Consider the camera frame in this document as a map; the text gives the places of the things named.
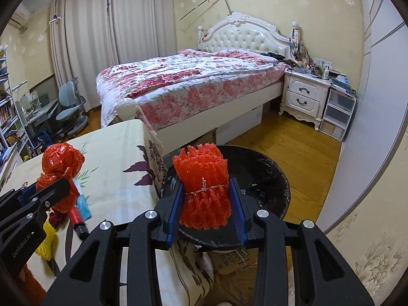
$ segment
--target yellow object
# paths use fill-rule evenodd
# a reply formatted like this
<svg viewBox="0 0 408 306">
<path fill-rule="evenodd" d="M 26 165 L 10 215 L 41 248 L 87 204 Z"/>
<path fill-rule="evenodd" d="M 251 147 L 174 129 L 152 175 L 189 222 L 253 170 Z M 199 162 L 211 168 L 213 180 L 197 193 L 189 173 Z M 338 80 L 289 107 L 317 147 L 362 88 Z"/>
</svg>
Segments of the yellow object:
<svg viewBox="0 0 408 306">
<path fill-rule="evenodd" d="M 52 256 L 52 242 L 56 236 L 55 229 L 50 224 L 49 220 L 46 220 L 44 223 L 44 231 L 47 234 L 44 241 L 41 243 L 40 246 L 36 249 L 35 253 L 37 253 L 40 257 L 42 257 L 46 261 L 51 260 Z"/>
</svg>

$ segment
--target curtain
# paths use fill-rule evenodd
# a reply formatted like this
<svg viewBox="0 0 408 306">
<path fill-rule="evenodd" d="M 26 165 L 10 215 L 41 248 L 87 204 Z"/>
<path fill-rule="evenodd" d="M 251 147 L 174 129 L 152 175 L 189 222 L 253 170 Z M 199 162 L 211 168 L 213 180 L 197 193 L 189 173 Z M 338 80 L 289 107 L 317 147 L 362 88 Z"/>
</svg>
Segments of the curtain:
<svg viewBox="0 0 408 306">
<path fill-rule="evenodd" d="M 119 62 L 158 56 L 152 0 L 109 0 L 109 19 Z"/>
<path fill-rule="evenodd" d="M 65 27 L 72 71 L 88 111 L 100 105 L 96 76 L 119 63 L 110 36 L 107 0 L 66 0 Z"/>
<path fill-rule="evenodd" d="M 74 78 L 65 33 L 65 0 L 52 0 L 50 20 L 54 15 L 62 16 L 62 19 L 52 22 L 50 26 L 52 61 L 57 85 L 60 87 Z"/>
<path fill-rule="evenodd" d="M 173 0 L 154 0 L 158 57 L 176 54 L 176 34 L 174 25 Z"/>
</svg>

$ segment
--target silver bolt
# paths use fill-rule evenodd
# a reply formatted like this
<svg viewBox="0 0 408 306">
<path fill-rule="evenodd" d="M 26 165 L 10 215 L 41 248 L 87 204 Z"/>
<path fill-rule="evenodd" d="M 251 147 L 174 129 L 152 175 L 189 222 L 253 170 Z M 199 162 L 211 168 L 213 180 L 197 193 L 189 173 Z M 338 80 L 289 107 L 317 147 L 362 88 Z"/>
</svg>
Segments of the silver bolt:
<svg viewBox="0 0 408 306">
<path fill-rule="evenodd" d="M 144 216 L 147 219 L 153 219 L 157 216 L 157 213 L 154 210 L 149 210 L 148 212 L 145 212 Z"/>
<path fill-rule="evenodd" d="M 260 218 L 267 218 L 269 216 L 269 213 L 267 210 L 260 209 L 256 212 L 256 215 L 258 215 Z"/>
<path fill-rule="evenodd" d="M 308 228 L 308 229 L 311 229 L 315 226 L 315 224 L 311 220 L 304 220 L 303 225 L 305 226 L 305 228 Z"/>
<path fill-rule="evenodd" d="M 108 230 L 111 227 L 111 223 L 108 221 L 104 221 L 99 225 L 101 230 Z"/>
</svg>

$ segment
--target headboard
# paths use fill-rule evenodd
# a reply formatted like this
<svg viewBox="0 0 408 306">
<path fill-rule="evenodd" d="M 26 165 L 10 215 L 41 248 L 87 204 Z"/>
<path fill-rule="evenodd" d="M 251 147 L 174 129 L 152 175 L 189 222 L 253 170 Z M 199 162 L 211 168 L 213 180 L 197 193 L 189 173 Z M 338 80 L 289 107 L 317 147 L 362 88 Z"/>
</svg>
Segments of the headboard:
<svg viewBox="0 0 408 306">
<path fill-rule="evenodd" d="M 289 37 L 279 34 L 268 22 L 236 11 L 210 28 L 201 41 L 201 49 L 211 53 L 229 48 L 290 57 Z"/>
</svg>

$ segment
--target red mesh scrubber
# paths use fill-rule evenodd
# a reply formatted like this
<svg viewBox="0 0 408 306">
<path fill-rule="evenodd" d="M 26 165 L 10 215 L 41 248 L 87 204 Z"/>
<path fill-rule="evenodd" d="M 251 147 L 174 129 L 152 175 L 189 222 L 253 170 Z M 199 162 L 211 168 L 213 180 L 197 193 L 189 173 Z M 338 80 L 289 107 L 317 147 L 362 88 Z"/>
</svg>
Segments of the red mesh scrubber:
<svg viewBox="0 0 408 306">
<path fill-rule="evenodd" d="M 72 178 L 82 168 L 85 157 L 68 143 L 54 144 L 47 147 L 42 156 L 42 170 L 44 171 L 37 179 L 35 189 L 38 191 L 51 185 L 59 178 L 65 178 L 70 185 L 70 192 L 63 200 L 53 208 L 61 213 L 71 210 L 79 197 L 79 192 L 75 187 Z"/>
<path fill-rule="evenodd" d="M 173 164 L 184 184 L 180 224 L 195 229 L 219 229 L 231 215 L 228 198 L 228 168 L 215 144 L 187 146 Z"/>
</svg>

